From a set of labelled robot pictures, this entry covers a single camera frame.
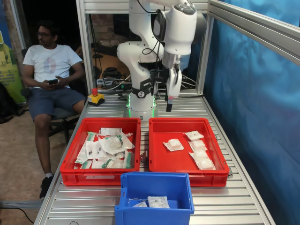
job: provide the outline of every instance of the black shoe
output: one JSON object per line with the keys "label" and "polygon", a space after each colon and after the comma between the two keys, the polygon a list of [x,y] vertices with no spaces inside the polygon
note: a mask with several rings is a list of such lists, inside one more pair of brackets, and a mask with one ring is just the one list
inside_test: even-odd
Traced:
{"label": "black shoe", "polygon": [[50,187],[50,184],[51,184],[51,182],[52,182],[52,180],[53,180],[53,177],[45,177],[44,179],[43,179],[43,182],[42,182],[42,185],[41,185],[41,189],[42,189],[42,191],[41,191],[41,193],[39,194],[39,198],[41,199],[41,200],[43,200],[44,198],[45,198],[45,196],[46,196],[46,194],[47,194],[47,191],[48,191],[48,189],[49,189],[49,187]]}

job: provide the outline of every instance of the leg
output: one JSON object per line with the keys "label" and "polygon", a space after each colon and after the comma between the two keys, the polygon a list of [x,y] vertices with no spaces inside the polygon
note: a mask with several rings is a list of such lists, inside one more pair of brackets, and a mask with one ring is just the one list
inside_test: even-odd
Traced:
{"label": "leg", "polygon": [[29,112],[36,129],[37,153],[45,173],[51,173],[49,129],[51,115],[54,115],[52,94],[51,90],[33,88],[29,97]]}
{"label": "leg", "polygon": [[81,112],[83,111],[83,107],[84,107],[84,100],[77,102],[76,104],[73,105],[74,111],[77,112],[78,114],[81,114]]}
{"label": "leg", "polygon": [[55,104],[59,108],[63,108],[70,112],[75,111],[81,114],[84,107],[86,97],[79,92],[70,88],[60,89],[58,97],[55,99]]}
{"label": "leg", "polygon": [[39,161],[44,173],[51,173],[49,141],[51,116],[48,114],[40,114],[34,118],[34,124],[36,128],[36,147]]}

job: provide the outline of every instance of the blue shorts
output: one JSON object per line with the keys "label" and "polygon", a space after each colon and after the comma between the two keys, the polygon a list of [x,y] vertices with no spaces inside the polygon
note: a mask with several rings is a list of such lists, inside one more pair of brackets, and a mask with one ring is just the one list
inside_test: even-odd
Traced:
{"label": "blue shorts", "polygon": [[54,108],[74,112],[73,105],[86,99],[84,95],[66,87],[57,90],[31,88],[30,91],[29,112],[33,120],[41,114],[55,116]]}

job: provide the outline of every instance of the man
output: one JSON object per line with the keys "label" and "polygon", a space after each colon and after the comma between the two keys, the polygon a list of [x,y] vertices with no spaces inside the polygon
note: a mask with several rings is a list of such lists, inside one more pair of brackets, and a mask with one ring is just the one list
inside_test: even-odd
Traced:
{"label": "man", "polygon": [[[31,87],[29,112],[33,118],[38,157],[45,173],[40,198],[47,194],[53,174],[50,165],[49,129],[54,106],[81,113],[85,96],[71,90],[68,83],[85,75],[81,58],[67,45],[57,45],[58,28],[52,21],[41,21],[37,37],[40,45],[30,47],[23,62],[23,82]],[[72,67],[75,73],[69,76]],[[58,79],[57,84],[48,84]]]}

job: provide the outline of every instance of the brick wall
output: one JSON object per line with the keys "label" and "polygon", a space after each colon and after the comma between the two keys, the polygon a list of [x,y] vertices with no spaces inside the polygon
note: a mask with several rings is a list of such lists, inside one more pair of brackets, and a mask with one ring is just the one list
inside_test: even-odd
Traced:
{"label": "brick wall", "polygon": [[2,2],[3,2],[3,7],[4,7],[4,12],[5,12],[5,17],[6,17],[6,22],[7,22],[11,45],[12,45],[12,48],[15,53],[15,59],[17,60],[19,74],[21,74],[20,68],[22,68],[23,56],[21,53],[22,48],[21,48],[21,43],[20,43],[18,31],[17,31],[16,24],[15,24],[13,10],[11,8],[10,0],[2,0]]}
{"label": "brick wall", "polygon": [[114,33],[112,14],[92,14],[92,22],[97,43],[112,47],[128,40]]}

